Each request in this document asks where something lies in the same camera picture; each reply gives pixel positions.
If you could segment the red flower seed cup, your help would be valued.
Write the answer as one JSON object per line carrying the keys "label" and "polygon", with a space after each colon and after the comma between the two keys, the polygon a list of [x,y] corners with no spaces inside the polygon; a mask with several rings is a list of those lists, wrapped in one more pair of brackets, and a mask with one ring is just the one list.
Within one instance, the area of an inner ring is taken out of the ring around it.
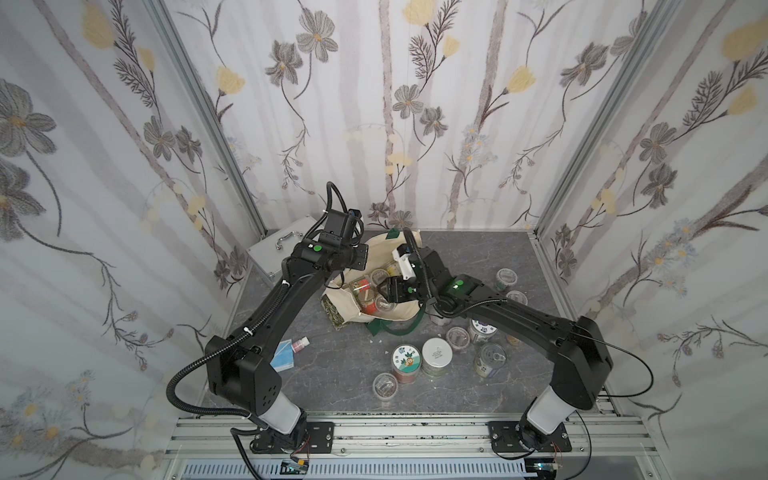
{"label": "red flower seed cup", "polygon": [[353,280],[350,288],[362,313],[374,315],[378,312],[376,305],[378,292],[376,286],[368,277],[360,277]]}

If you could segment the teal label seed cup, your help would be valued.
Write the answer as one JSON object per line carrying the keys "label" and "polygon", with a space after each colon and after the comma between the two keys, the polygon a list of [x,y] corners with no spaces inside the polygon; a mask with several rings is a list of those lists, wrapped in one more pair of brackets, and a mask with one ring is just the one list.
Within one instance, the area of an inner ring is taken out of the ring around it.
{"label": "teal label seed cup", "polygon": [[454,353],[463,352],[471,343],[468,331],[458,326],[450,328],[445,339]]}

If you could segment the red label seed jar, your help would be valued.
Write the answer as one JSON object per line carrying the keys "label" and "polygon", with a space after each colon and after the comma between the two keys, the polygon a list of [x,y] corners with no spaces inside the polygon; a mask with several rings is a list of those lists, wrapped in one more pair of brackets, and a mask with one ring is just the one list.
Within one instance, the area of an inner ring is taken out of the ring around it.
{"label": "red label seed jar", "polygon": [[413,345],[400,345],[392,354],[393,375],[400,384],[413,383],[421,368],[421,353]]}

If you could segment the silver first aid case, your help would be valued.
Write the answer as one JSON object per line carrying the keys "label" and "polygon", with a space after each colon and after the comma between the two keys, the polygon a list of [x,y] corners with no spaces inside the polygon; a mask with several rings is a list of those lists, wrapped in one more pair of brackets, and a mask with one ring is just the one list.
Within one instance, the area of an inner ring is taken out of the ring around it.
{"label": "silver first aid case", "polygon": [[285,228],[276,230],[247,249],[255,272],[268,286],[280,281],[282,261],[289,257],[304,234],[315,224],[312,216],[304,216]]}

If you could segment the purple flower lid jar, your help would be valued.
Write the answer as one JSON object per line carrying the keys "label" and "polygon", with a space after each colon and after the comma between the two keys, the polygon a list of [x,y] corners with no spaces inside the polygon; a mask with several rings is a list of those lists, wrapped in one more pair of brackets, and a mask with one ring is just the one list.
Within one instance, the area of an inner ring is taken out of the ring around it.
{"label": "purple flower lid jar", "polygon": [[474,344],[484,344],[496,334],[498,329],[490,324],[471,319],[469,321],[469,338]]}

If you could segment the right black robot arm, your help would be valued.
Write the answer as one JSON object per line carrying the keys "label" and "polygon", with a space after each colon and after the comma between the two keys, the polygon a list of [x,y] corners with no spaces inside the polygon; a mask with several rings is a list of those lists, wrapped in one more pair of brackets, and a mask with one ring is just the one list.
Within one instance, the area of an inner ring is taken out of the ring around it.
{"label": "right black robot arm", "polygon": [[468,275],[452,275],[430,248],[406,245],[392,252],[401,274],[382,295],[395,304],[417,301],[446,318],[463,317],[495,327],[536,348],[553,363],[549,386],[527,407],[517,438],[527,450],[557,438],[577,410],[594,407],[614,362],[597,324],[552,316],[507,298]]}

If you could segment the white lid seed jar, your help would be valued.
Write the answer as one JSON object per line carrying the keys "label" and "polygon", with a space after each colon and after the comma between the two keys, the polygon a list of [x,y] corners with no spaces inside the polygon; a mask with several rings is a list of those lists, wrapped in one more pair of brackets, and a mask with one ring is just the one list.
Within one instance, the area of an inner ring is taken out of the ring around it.
{"label": "white lid seed jar", "polygon": [[422,371],[430,377],[444,376],[453,359],[453,349],[450,344],[439,337],[428,339],[422,346]]}

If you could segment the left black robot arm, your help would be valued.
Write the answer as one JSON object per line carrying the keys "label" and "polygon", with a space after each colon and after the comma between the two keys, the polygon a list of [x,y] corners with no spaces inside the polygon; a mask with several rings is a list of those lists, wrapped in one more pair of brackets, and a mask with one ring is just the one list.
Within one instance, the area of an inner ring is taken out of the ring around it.
{"label": "left black robot arm", "polygon": [[361,270],[367,248],[360,244],[364,222],[356,209],[329,210],[322,226],[307,232],[282,260],[279,282],[256,311],[226,339],[206,345],[209,390],[240,409],[239,415],[267,426],[274,443],[297,449],[306,437],[306,413],[281,392],[282,377],[271,361],[288,327],[306,302],[348,269]]}

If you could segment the purple label metal can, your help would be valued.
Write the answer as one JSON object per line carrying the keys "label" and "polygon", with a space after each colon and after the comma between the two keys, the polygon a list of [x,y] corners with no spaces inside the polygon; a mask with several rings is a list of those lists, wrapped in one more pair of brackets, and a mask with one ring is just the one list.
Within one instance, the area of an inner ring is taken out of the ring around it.
{"label": "purple label metal can", "polygon": [[485,379],[492,378],[506,363],[504,348],[496,343],[488,342],[481,346],[474,359],[475,373]]}

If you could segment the clear lid green seed cup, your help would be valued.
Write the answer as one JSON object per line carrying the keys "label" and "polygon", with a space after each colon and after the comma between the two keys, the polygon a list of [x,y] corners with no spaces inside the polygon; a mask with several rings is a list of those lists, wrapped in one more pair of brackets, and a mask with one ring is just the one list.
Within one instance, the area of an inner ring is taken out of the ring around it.
{"label": "clear lid green seed cup", "polygon": [[498,291],[506,292],[518,283],[518,275],[511,268],[501,268],[496,272],[494,283]]}

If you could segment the cream canvas tote bag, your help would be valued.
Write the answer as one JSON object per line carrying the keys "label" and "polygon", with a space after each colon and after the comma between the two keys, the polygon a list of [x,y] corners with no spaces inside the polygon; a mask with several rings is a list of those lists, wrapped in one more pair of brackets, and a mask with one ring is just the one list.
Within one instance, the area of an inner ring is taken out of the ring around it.
{"label": "cream canvas tote bag", "polygon": [[401,274],[393,255],[405,244],[404,234],[396,228],[372,237],[366,242],[364,269],[345,270],[329,283],[321,296],[321,306],[335,330],[352,324],[364,325],[373,336],[381,332],[406,336],[416,330],[424,318],[419,303],[392,303],[379,291],[389,279]]}

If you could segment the blue face mask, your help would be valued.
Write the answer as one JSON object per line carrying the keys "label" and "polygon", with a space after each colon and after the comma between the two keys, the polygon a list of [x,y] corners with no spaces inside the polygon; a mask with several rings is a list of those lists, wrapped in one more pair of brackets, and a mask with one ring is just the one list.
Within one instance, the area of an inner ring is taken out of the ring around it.
{"label": "blue face mask", "polygon": [[270,365],[278,373],[294,367],[294,350],[291,339],[283,340],[278,344]]}

